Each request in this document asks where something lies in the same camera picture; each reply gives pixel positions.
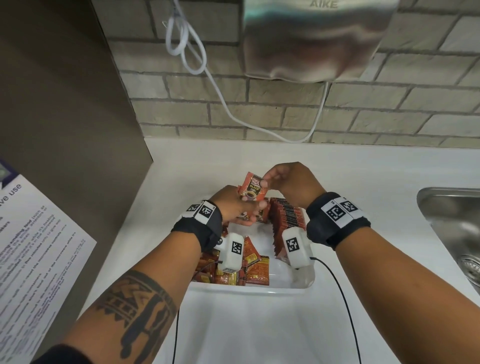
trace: black wristband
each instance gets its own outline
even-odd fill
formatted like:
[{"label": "black wristband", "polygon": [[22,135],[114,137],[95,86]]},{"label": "black wristband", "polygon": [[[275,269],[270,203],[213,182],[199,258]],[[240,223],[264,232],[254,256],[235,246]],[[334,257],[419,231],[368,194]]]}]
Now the black wristband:
[{"label": "black wristband", "polygon": [[212,201],[191,205],[171,231],[195,234],[202,252],[211,251],[222,236],[222,213]]},{"label": "black wristband", "polygon": [[371,226],[360,209],[335,192],[319,196],[306,211],[308,238],[333,250],[354,231]]}]

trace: person's right hand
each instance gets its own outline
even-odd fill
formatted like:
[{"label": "person's right hand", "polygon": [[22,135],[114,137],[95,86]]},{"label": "person's right hand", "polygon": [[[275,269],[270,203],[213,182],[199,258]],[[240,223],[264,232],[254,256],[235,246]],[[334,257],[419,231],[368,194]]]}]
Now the person's right hand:
[{"label": "person's right hand", "polygon": [[295,207],[307,208],[326,190],[313,173],[300,162],[277,164],[261,182],[262,187],[278,190]]}]

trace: white countertop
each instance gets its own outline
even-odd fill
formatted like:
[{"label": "white countertop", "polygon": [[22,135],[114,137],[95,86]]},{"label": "white countertop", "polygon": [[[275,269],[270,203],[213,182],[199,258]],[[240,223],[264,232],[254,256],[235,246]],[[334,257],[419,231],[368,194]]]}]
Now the white countertop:
[{"label": "white countertop", "polygon": [[[90,292],[89,306],[115,279],[150,252],[189,205],[249,171],[265,173],[300,161],[322,185],[363,209],[372,227],[480,305],[455,261],[417,206],[425,187],[480,188],[480,150],[288,145],[269,142],[147,138],[154,164]],[[335,253],[315,245],[338,278],[353,317],[362,361],[398,363],[347,280]],[[181,304],[176,363],[357,363],[348,315],[326,269],[304,295],[245,296],[187,291]],[[170,363],[175,325],[155,359]]]}]

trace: sink drain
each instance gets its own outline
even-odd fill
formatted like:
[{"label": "sink drain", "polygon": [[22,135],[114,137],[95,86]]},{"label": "sink drain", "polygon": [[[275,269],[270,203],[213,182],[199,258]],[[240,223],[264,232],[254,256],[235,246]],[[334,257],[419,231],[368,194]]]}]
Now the sink drain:
[{"label": "sink drain", "polygon": [[468,280],[480,287],[480,259],[472,255],[461,255],[457,263]]}]

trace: black sleeve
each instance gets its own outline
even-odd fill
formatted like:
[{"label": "black sleeve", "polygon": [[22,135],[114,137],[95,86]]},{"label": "black sleeve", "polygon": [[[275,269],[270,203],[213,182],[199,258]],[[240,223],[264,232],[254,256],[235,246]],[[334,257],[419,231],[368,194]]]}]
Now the black sleeve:
[{"label": "black sleeve", "polygon": [[32,364],[93,364],[83,353],[68,345],[52,346]]}]

